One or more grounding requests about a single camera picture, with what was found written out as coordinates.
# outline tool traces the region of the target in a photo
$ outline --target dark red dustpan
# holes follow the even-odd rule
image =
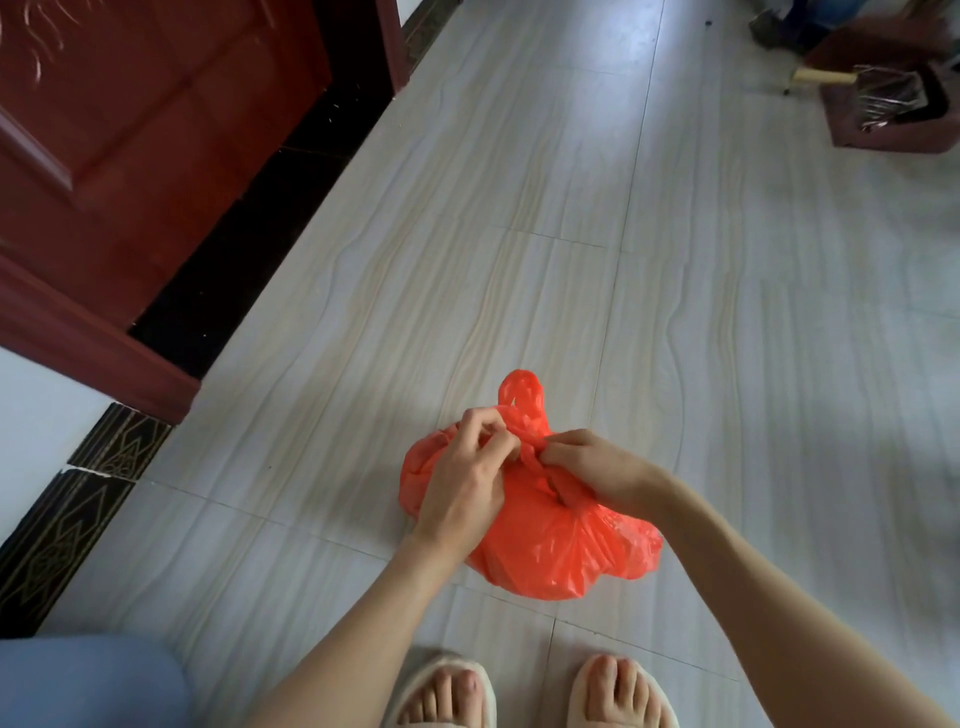
[[[886,152],[941,154],[960,141],[960,76],[939,66],[950,40],[940,18],[866,16],[838,28],[804,57],[825,71],[854,71],[858,65],[915,71],[928,104],[882,127],[862,129],[856,89],[824,85],[820,94],[830,136],[837,147]]]

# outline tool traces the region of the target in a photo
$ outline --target slipper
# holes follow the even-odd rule
[[[573,688],[570,690],[570,703],[566,709],[566,728],[617,728],[616,723],[587,720],[587,677],[594,661],[600,657],[606,657],[606,655],[593,655],[589,658],[580,668],[580,672],[577,673],[577,679],[573,681]],[[650,690],[660,699],[663,714],[666,715],[666,728],[680,728],[680,723],[677,722],[677,714],[673,712],[670,701],[666,699],[666,693],[663,692],[653,676],[643,669],[636,660],[618,655],[611,655],[611,657],[617,661],[630,660],[634,664],[636,671],[643,675],[643,679],[647,681]]]
[[[483,669],[480,663],[465,660],[458,655],[441,655],[417,670],[417,673],[403,686],[399,698],[396,699],[394,707],[387,713],[388,719],[383,721],[383,725],[389,726],[390,728],[397,726],[397,721],[400,720],[400,713],[403,712],[403,706],[410,702],[413,694],[426,685],[433,677],[433,673],[441,667],[449,667],[450,671],[454,674],[463,672],[465,669],[472,670],[477,674],[477,677],[480,678],[480,685],[483,688],[483,728],[496,728],[496,696],[493,694],[493,685],[491,685],[487,671]],[[409,723],[408,725],[410,728],[414,726],[418,728],[427,728],[427,726],[429,726],[429,728],[457,728],[453,723],[437,721]]]

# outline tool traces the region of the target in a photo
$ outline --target white wall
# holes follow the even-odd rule
[[[396,10],[400,13],[400,25],[407,22],[414,10],[420,5],[422,0],[396,0]]]
[[[0,543],[109,404],[107,395],[0,349]]]

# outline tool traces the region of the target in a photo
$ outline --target patterned baseboard tile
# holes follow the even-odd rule
[[[410,73],[430,50],[433,41],[444,29],[446,21],[463,0],[423,0],[403,24],[403,39],[407,44]]]
[[[0,546],[0,638],[36,633],[169,433],[122,404],[108,408]]]

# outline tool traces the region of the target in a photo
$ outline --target wooden handle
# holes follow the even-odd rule
[[[790,83],[852,85],[856,83],[856,74],[841,73],[840,71],[821,71],[802,65],[793,72]]]

